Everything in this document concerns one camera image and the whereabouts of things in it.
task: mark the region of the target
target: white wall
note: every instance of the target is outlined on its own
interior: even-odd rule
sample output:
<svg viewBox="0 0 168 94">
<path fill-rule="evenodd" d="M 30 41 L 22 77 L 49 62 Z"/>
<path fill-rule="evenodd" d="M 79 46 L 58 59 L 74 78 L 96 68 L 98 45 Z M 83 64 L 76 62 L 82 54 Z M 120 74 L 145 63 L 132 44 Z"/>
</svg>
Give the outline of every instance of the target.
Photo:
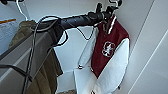
<svg viewBox="0 0 168 94">
<path fill-rule="evenodd" d="M 23 20 L 25 20 L 25 17 L 19 12 L 17 5 L 15 2 L 13 1 L 8 1 L 7 5 L 4 5 L 2 3 L 0 3 L 0 21 L 4 21 L 4 20 L 9 20 L 9 19 L 16 19 L 17 23 L 13 23 L 16 27 L 19 26 L 19 23 Z M 20 7 L 23 11 L 23 13 L 29 18 L 26 6 L 24 6 L 24 3 L 21 2 L 19 3 Z M 10 43 L 10 41 L 12 40 L 14 34 L 17 31 L 17 28 L 13 27 L 13 29 L 11 30 L 10 27 L 7 27 L 4 31 L 2 30 L 3 28 L 0 28 L 0 55 L 5 52 L 8 49 L 8 45 Z"/>
<path fill-rule="evenodd" d="M 19 12 L 18 7 L 16 5 L 16 2 L 8 1 L 7 5 L 4 5 L 0 3 L 0 21 L 8 20 L 8 19 L 16 19 L 16 21 L 19 23 L 23 20 L 25 20 L 25 17 Z M 24 4 L 24 2 L 19 3 L 23 13 L 29 18 L 27 8 Z"/>
<path fill-rule="evenodd" d="M 94 12 L 98 2 L 105 6 L 105 0 L 26 0 L 26 5 L 30 18 L 38 21 L 46 15 L 56 15 L 62 18 L 87 14 L 89 11 Z M 91 30 L 91 27 L 82 28 L 87 38 L 90 36 Z M 64 72 L 78 67 L 78 59 L 87 42 L 76 29 L 67 30 L 67 33 L 69 39 L 65 45 L 55 48 Z"/>
<path fill-rule="evenodd" d="M 167 0 L 123 0 L 116 11 L 130 35 L 130 58 L 121 89 L 115 94 L 168 93 L 168 64 L 164 57 L 168 46 L 167 7 Z"/>
</svg>

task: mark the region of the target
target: logo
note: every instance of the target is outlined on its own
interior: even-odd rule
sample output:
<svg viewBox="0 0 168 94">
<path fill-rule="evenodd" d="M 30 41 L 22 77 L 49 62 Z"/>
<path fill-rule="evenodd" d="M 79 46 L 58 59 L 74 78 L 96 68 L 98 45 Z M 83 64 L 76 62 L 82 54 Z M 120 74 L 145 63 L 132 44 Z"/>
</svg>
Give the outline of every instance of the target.
<svg viewBox="0 0 168 94">
<path fill-rule="evenodd" d="M 104 44 L 102 54 L 106 57 L 111 57 L 113 55 L 114 49 L 115 49 L 115 44 L 107 41 Z"/>
</svg>

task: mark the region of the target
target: white sleeve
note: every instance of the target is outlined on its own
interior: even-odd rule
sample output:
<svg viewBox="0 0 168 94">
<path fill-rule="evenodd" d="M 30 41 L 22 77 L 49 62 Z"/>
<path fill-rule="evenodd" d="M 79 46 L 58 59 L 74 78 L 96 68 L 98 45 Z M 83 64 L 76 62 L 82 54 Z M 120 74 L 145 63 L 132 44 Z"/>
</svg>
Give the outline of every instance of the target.
<svg viewBox="0 0 168 94">
<path fill-rule="evenodd" d="M 90 60 L 92 53 L 93 53 L 93 50 L 94 50 L 95 43 L 96 43 L 97 34 L 98 34 L 98 28 L 96 28 L 96 30 L 94 30 L 91 39 L 88 40 L 88 42 L 82 52 L 82 55 L 79 58 L 79 62 L 78 62 L 79 66 L 85 66 L 86 63 Z"/>
<path fill-rule="evenodd" d="M 8 46 L 17 32 L 19 24 L 16 21 L 0 24 L 0 55 L 8 50 Z"/>
<path fill-rule="evenodd" d="M 128 64 L 129 39 L 122 40 L 94 85 L 95 94 L 111 94 L 120 85 Z"/>
</svg>

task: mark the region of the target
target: wall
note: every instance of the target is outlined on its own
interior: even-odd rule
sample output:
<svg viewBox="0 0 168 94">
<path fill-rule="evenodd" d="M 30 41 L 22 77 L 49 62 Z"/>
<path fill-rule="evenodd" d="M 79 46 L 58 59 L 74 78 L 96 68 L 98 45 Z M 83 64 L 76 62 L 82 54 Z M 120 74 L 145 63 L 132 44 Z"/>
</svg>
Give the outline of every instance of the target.
<svg viewBox="0 0 168 94">
<path fill-rule="evenodd" d="M 105 6 L 104 0 L 26 0 L 27 9 L 31 19 L 38 21 L 46 15 L 56 15 L 61 18 L 87 14 L 95 11 L 97 3 L 101 2 Z M 86 37 L 91 34 L 91 27 L 81 28 Z M 64 72 L 72 71 L 78 67 L 78 59 L 86 45 L 86 40 L 77 29 L 67 30 L 68 41 L 61 47 L 56 47 L 55 51 Z"/>
<path fill-rule="evenodd" d="M 25 15 L 27 15 L 27 17 L 29 18 L 26 6 L 24 6 L 23 2 L 20 3 L 20 7 L 22 8 L 23 13 L 25 13 Z M 1 13 L 0 21 L 9 20 L 9 19 L 16 19 L 16 22 L 17 22 L 15 24 L 16 27 L 18 27 L 18 24 L 21 21 L 25 20 L 25 17 L 19 12 L 15 2 L 9 1 L 7 5 L 0 3 L 0 13 Z M 9 45 L 12 37 L 16 33 L 16 31 L 0 30 L 0 55 L 8 49 L 8 45 Z"/>
<path fill-rule="evenodd" d="M 168 93 L 167 7 L 167 0 L 123 0 L 116 11 L 130 35 L 130 57 L 121 89 L 114 94 Z"/>
</svg>

